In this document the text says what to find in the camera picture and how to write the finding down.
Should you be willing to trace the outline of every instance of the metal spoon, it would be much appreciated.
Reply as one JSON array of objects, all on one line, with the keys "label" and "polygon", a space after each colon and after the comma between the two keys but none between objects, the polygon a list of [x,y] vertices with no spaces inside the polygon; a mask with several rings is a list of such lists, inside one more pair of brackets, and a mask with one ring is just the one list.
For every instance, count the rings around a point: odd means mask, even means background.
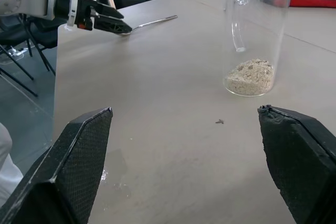
[{"label": "metal spoon", "polygon": [[167,17],[167,18],[162,18],[162,19],[159,19],[159,20],[156,20],[156,21],[152,21],[152,22],[149,22],[149,23],[146,23],[146,24],[142,24],[142,25],[136,27],[135,29],[131,30],[129,33],[118,34],[118,35],[120,35],[120,36],[128,36],[128,35],[130,35],[132,32],[134,32],[135,30],[138,30],[138,29],[141,28],[141,27],[145,27],[145,26],[153,25],[153,24],[156,24],[156,23],[165,22],[165,21],[172,20],[172,19],[175,19],[175,18],[177,18],[177,15],[170,16],[170,17]]}]

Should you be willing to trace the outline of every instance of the small debris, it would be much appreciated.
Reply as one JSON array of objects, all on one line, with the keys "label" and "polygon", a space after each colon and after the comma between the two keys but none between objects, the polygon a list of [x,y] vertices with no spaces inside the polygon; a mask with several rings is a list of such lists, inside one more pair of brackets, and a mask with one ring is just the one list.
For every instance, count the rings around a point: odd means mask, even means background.
[{"label": "small debris", "polygon": [[216,122],[216,123],[221,123],[221,124],[224,124],[224,120],[222,120],[222,119],[219,119],[219,121],[218,121],[218,122]]}]

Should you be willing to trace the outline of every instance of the transparent glass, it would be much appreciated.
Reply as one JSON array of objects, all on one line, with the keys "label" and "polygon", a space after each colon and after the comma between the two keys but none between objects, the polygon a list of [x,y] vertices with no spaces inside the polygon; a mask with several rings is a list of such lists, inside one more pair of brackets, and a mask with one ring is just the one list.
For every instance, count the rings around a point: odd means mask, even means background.
[{"label": "transparent glass", "polygon": [[223,83],[257,96],[271,90],[290,0],[225,0]]}]

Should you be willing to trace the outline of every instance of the table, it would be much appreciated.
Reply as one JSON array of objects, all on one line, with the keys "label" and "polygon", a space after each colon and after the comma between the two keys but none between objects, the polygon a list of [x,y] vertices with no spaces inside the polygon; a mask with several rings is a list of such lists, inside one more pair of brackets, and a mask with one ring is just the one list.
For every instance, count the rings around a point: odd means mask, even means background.
[{"label": "table", "polygon": [[266,165],[257,108],[296,110],[336,134],[336,48],[324,26],[335,10],[291,9],[273,90],[243,98],[222,84],[220,6],[122,9],[134,27],[179,16],[130,37],[59,28],[54,137],[87,111],[114,114],[89,223],[295,223]]}]

